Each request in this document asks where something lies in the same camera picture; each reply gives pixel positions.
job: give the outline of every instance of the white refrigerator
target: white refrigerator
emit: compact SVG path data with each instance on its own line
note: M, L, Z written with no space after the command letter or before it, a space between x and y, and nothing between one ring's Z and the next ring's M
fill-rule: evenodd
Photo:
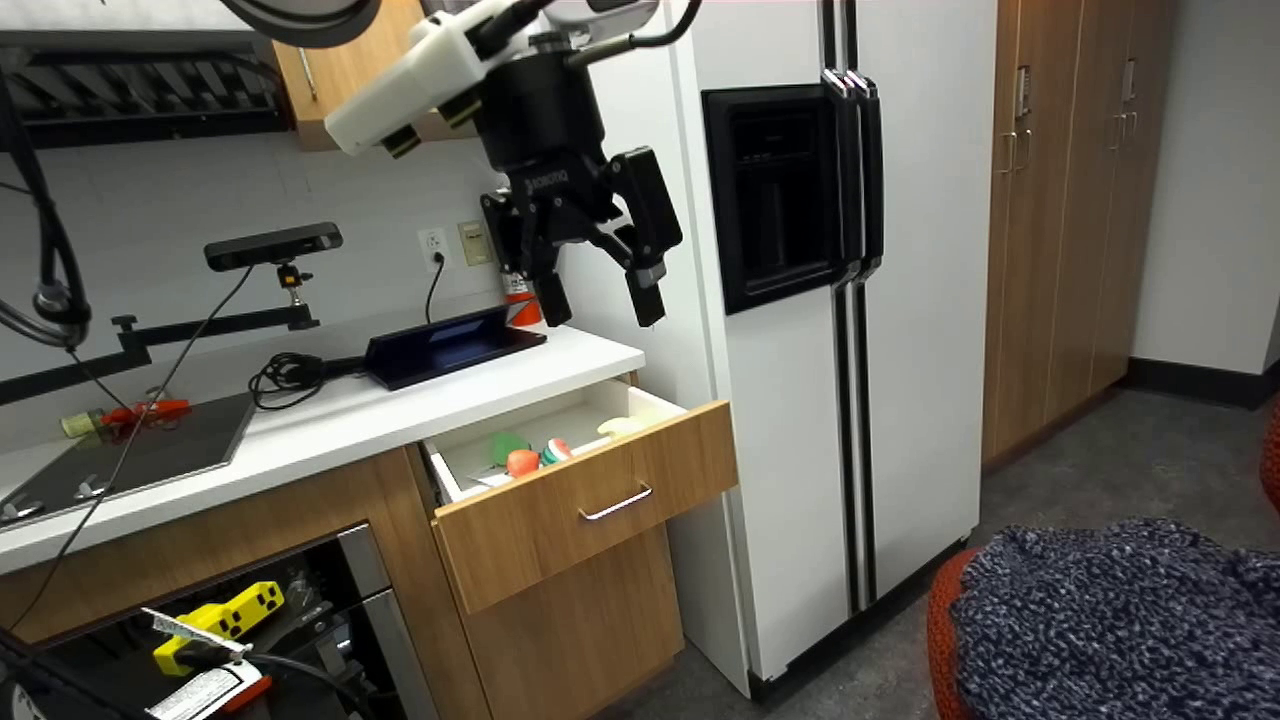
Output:
M823 284L730 313L706 93L820 83L823 23L881 83L884 265L862 306ZM981 521L993 77L997 0L712 0L682 47L595 72L607 144L655 146L683 244L647 330L593 253L566 284L577 323L646 348L646 384L734 400L742 487L672 547L683 630L746 695Z

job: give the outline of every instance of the wall outlet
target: wall outlet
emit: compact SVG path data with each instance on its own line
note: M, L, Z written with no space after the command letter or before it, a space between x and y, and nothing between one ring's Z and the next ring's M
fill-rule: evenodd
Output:
M448 259L448 229L420 229L417 240L423 244L430 259L438 259L438 253Z
M491 240L483 218L458 223L458 244L464 247L468 266L491 265Z

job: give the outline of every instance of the refrigerator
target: refrigerator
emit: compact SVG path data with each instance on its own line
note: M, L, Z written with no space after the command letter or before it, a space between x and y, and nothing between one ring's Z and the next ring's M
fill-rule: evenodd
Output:
M586 295L577 323L646 348L639 384L734 402L742 487L678 521L672 554L692 649L766 695L981 521L997 0L718 0L672 51L593 72L607 138L655 146L683 223L670 320L631 328L589 253L561 271ZM841 119L848 72L881 108ZM792 244L723 253L718 123L734 119L712 94L778 123L823 114L730 144L754 175L746 232L807 217ZM767 173L789 210L767 207Z

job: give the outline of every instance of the red chair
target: red chair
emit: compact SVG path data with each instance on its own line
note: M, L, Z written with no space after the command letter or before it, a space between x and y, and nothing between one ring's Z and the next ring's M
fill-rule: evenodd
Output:
M1263 459L1261 459L1261 482L1280 510L1280 402L1273 409L1267 431L1263 431ZM976 547L956 553L943 569L936 569L930 585L930 675L931 675L931 702L939 720L964 720L964 701L956 684L956 623L953 603L961 597L964 569L973 563Z

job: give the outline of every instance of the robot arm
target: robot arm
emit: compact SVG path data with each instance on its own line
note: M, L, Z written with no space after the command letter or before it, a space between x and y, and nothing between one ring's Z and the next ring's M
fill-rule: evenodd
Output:
M259 33L289 41L298 29L289 34L273 33L246 8L310 0L223 4ZM536 284L550 320L566 323L573 316L558 277L561 244L589 240L624 266L635 320L655 323L666 316L666 253L682 244L682 218L647 146L604 158L604 123L589 77L595 60L682 41L699 13L699 0L687 0L672 33L631 34L655 4L477 0L458 16L431 13L407 33L407 51L335 108L326 126L353 154L371 146L403 154L417 146L412 123L420 114L473 119L490 165L508 175L505 191L479 200L483 218L505 265Z

